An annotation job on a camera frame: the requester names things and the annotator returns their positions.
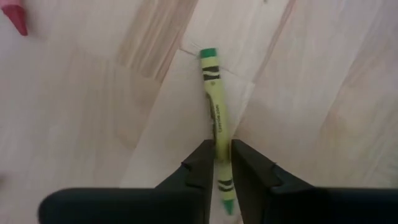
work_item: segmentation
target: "wooden floor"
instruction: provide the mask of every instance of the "wooden floor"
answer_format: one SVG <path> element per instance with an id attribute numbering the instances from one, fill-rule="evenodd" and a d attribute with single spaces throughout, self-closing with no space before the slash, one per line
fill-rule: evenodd
<path id="1" fill-rule="evenodd" d="M 30 0 L 0 16 L 0 223 L 66 187 L 153 187 L 211 137 L 217 47 L 231 132 L 314 185 L 398 187 L 398 1 Z M 229 223 L 218 193 L 212 223 Z"/>

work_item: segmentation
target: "black plastic object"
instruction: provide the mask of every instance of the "black plastic object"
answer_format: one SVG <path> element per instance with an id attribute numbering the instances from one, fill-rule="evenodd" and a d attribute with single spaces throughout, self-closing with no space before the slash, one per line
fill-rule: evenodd
<path id="1" fill-rule="evenodd" d="M 313 187 L 239 140 L 231 156 L 245 224 L 398 223 L 398 190 Z"/>
<path id="2" fill-rule="evenodd" d="M 154 189 L 56 192 L 42 202 L 40 223 L 208 223 L 214 151 L 204 141 Z M 314 187 L 239 140 L 231 159 L 245 224 L 398 223 L 398 190 Z"/>
<path id="3" fill-rule="evenodd" d="M 41 224 L 208 223 L 214 142 L 204 141 L 154 189 L 66 189 L 39 207 Z"/>

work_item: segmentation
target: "red object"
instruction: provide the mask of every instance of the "red object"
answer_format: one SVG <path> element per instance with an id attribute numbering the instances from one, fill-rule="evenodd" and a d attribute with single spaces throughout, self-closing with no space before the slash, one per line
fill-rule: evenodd
<path id="1" fill-rule="evenodd" d="M 2 7 L 1 9 L 17 28 L 19 33 L 23 36 L 27 36 L 25 9 L 18 5 L 7 5 Z"/>

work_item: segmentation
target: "yellow-green crayon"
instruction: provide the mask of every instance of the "yellow-green crayon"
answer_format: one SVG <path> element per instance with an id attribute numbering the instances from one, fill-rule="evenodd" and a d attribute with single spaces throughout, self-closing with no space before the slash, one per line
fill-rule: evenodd
<path id="1" fill-rule="evenodd" d="M 236 192 L 234 189 L 228 134 L 228 114 L 224 102 L 224 86 L 221 81 L 216 49 L 204 49 L 200 52 L 201 68 L 205 81 L 205 91 L 210 103 L 213 119 L 213 134 L 218 166 L 218 189 L 224 207 L 229 215 L 233 213 Z"/>

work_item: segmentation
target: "green crayon tip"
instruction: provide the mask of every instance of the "green crayon tip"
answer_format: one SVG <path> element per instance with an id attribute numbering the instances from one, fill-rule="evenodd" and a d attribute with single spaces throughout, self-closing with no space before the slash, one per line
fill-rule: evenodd
<path id="1" fill-rule="evenodd" d="M 232 215 L 234 212 L 234 200 L 223 200 L 224 208 L 228 215 Z"/>
<path id="2" fill-rule="evenodd" d="M 200 58 L 216 57 L 217 50 L 215 48 L 203 49 L 200 51 Z"/>

